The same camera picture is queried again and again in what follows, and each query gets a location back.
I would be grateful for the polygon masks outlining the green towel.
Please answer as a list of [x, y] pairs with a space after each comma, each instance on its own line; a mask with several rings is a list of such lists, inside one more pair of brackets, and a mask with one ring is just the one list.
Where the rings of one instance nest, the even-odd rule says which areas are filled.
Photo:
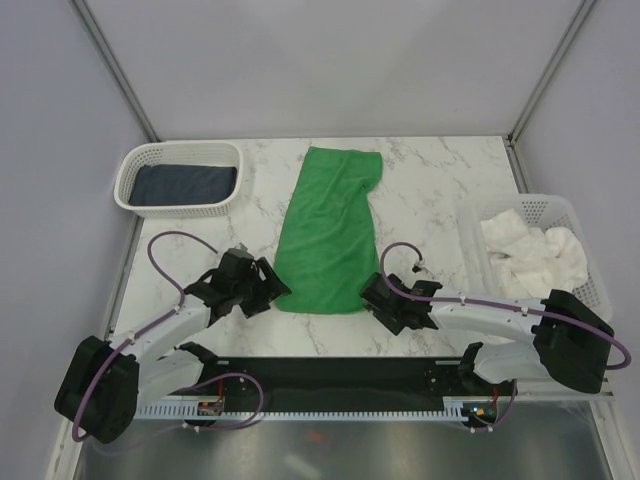
[[363, 309], [360, 291], [379, 271], [368, 195], [381, 181], [379, 152], [310, 147], [283, 221], [274, 270], [291, 293], [276, 301], [295, 314]]

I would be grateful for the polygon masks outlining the dark blue towel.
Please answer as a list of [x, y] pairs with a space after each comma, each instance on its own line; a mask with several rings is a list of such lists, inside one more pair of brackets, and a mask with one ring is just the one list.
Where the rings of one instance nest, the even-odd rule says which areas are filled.
[[185, 206], [216, 204], [233, 192], [236, 167], [196, 165], [144, 166], [136, 174], [129, 204]]

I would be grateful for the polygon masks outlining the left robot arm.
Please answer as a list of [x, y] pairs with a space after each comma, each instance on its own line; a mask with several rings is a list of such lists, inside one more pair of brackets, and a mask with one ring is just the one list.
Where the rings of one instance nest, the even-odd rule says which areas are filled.
[[156, 319], [107, 340], [84, 339], [76, 348], [54, 400], [71, 421], [74, 441], [116, 440], [138, 410], [191, 388], [213, 391], [218, 369], [191, 336], [239, 308], [250, 318], [270, 309], [290, 288], [265, 258], [231, 248], [217, 267], [183, 288], [175, 306]]

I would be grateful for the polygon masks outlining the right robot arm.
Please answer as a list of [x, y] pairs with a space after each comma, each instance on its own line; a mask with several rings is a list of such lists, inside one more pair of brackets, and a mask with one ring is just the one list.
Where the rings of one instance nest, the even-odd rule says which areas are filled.
[[458, 385], [480, 394], [521, 378], [551, 378], [577, 392], [600, 392], [613, 329], [573, 294], [545, 299], [468, 297], [434, 281], [406, 287], [394, 274], [373, 274], [360, 292], [366, 310], [391, 333], [403, 329], [464, 330], [501, 339], [467, 347]]

